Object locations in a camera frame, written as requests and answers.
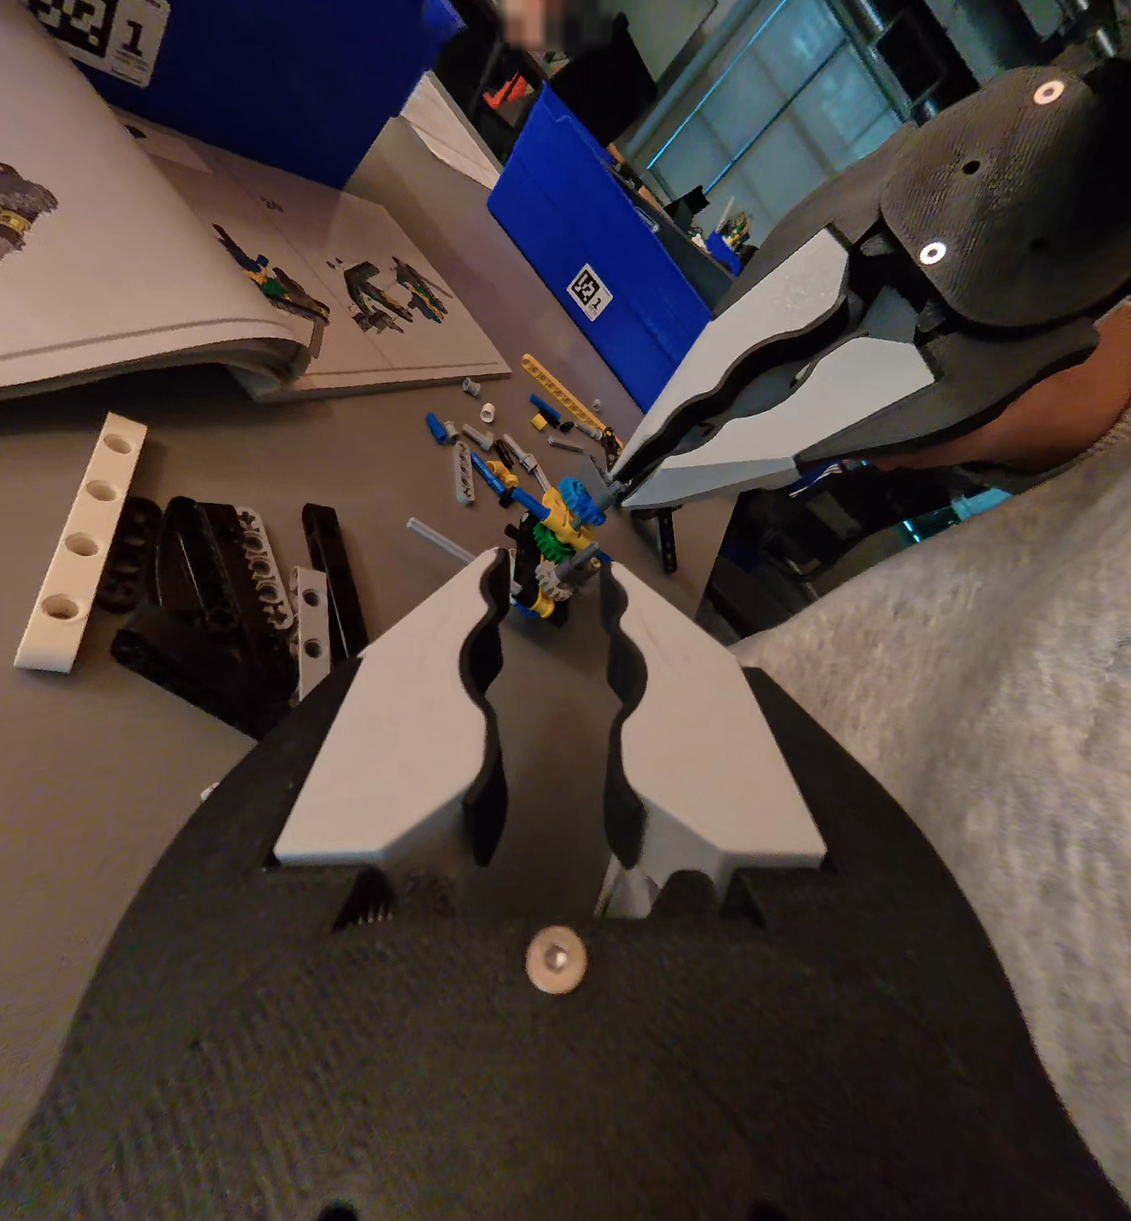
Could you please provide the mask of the small black lego liftarm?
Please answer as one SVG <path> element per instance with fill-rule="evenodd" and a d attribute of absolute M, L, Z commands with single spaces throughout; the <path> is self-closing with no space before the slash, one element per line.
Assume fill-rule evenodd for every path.
<path fill-rule="evenodd" d="M 93 606 L 132 613 L 157 601 L 157 542 L 163 509 L 157 502 L 128 495 L 104 559 Z"/>

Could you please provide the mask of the long black lego beam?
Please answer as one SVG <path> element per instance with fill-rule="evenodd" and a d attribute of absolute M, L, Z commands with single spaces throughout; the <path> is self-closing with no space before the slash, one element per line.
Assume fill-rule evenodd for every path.
<path fill-rule="evenodd" d="M 159 604 L 141 606 L 115 632 L 110 652 L 130 672 L 254 739 L 287 716 L 296 690 L 296 668 L 281 644 L 274 663 L 256 663 Z"/>

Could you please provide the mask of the person's grey sweatshirt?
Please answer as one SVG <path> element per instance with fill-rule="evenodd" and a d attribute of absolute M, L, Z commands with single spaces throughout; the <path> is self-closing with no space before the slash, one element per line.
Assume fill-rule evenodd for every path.
<path fill-rule="evenodd" d="M 1131 1206 L 1131 553 L 1023 493 L 733 650 L 939 849 Z"/>

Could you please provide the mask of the black curved lego liftarm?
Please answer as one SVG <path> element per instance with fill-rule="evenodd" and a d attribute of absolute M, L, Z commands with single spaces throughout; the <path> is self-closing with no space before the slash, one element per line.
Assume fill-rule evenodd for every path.
<path fill-rule="evenodd" d="M 157 602 L 197 630 L 227 639 L 241 626 L 236 599 L 205 511 L 174 496 L 155 551 Z"/>

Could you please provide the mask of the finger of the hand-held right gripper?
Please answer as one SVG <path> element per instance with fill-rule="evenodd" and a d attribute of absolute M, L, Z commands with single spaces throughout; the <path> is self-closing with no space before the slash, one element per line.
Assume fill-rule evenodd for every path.
<path fill-rule="evenodd" d="M 696 449 L 652 456 L 669 423 L 683 421 L 687 368 L 674 374 L 619 458 L 627 509 L 676 507 L 703 496 L 784 487 L 804 449 L 928 389 L 935 374 L 921 350 L 855 336 L 819 357 L 798 387 L 756 414 L 727 420 Z"/>
<path fill-rule="evenodd" d="M 809 343 L 848 295 L 848 246 L 819 230 L 716 314 L 685 352 L 612 476 L 636 482 L 672 454 L 702 423 L 722 418 L 742 389 L 791 350 Z"/>

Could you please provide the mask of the black lego linkage subassembly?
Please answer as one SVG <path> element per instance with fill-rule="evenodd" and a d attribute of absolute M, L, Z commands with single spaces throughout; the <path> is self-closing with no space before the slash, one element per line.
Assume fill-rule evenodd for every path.
<path fill-rule="evenodd" d="M 676 506 L 632 509 L 628 513 L 634 533 L 658 555 L 661 569 L 674 575 L 680 569 L 676 540 Z"/>

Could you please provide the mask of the long white lego beam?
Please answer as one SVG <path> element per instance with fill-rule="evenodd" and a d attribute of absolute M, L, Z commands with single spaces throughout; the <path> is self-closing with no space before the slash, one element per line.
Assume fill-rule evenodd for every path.
<path fill-rule="evenodd" d="M 73 668 L 146 432 L 146 423 L 106 414 L 13 657 L 16 668 Z"/>

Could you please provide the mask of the short white lego beam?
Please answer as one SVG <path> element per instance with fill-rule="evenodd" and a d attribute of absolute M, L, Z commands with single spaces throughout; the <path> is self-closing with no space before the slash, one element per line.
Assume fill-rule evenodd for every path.
<path fill-rule="evenodd" d="M 301 703 L 332 668 L 327 575 L 314 568 L 294 566 L 289 591 L 296 615 L 292 641 L 298 666 L 296 701 Z"/>

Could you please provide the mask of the long thin grey lego axle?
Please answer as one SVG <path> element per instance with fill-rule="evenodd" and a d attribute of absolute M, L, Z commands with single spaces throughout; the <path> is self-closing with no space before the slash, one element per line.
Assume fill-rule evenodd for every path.
<path fill-rule="evenodd" d="M 470 564 L 477 559 L 477 555 L 473 551 L 466 549 L 466 546 L 459 544 L 457 540 L 451 540 L 442 531 L 435 529 L 433 526 L 428 526 L 418 516 L 409 516 L 407 522 L 406 522 L 406 529 L 411 535 L 418 537 L 420 540 L 426 540 L 431 546 L 435 546 L 437 549 L 453 557 L 460 564 Z"/>

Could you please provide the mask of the clear plastic bag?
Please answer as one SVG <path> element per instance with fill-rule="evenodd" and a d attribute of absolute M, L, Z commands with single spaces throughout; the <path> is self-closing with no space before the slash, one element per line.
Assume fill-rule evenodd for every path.
<path fill-rule="evenodd" d="M 438 160 L 479 182 L 486 191 L 497 186 L 501 162 L 435 70 L 420 76 L 400 118 Z"/>

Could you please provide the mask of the person's right hand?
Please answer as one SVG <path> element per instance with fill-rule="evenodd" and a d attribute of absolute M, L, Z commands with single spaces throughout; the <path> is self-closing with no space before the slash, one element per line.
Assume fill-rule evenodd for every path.
<path fill-rule="evenodd" d="M 1038 474 L 1071 462 L 1100 442 L 1131 403 L 1131 303 L 1100 323 L 1093 354 L 1027 389 L 974 432 L 924 449 L 873 456 L 884 471 L 996 465 Z"/>

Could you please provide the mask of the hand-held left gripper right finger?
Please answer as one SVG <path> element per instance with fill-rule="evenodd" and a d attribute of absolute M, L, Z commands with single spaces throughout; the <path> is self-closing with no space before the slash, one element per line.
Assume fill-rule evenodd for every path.
<path fill-rule="evenodd" d="M 718 900 L 740 869 L 806 869 L 826 842 L 756 699 L 753 676 L 628 566 L 601 571 L 608 734 L 603 917 L 647 917 L 678 873 Z"/>

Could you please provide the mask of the black lego beam with holes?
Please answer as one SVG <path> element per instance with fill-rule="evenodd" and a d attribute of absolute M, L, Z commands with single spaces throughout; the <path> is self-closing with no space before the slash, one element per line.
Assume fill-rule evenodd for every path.
<path fill-rule="evenodd" d="M 342 522 L 334 507 L 307 502 L 301 526 L 311 566 L 325 575 L 331 659 L 340 665 L 371 643 Z"/>

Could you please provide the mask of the lego gear assembly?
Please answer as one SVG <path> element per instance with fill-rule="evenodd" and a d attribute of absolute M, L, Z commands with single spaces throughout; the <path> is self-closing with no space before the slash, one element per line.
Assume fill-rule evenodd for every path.
<path fill-rule="evenodd" d="M 521 487 L 499 496 L 521 515 L 510 538 L 510 602 L 528 619 L 563 626 L 574 595 L 599 575 L 610 557 L 597 542 L 605 511 L 576 476 L 565 476 L 539 498 Z"/>

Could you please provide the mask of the lego instruction booklet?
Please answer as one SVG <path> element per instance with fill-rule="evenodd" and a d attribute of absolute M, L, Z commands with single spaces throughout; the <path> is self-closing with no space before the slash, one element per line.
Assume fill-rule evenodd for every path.
<path fill-rule="evenodd" d="M 0 1 L 0 401 L 188 363 L 259 401 L 512 372 L 384 206 L 113 111 Z"/>

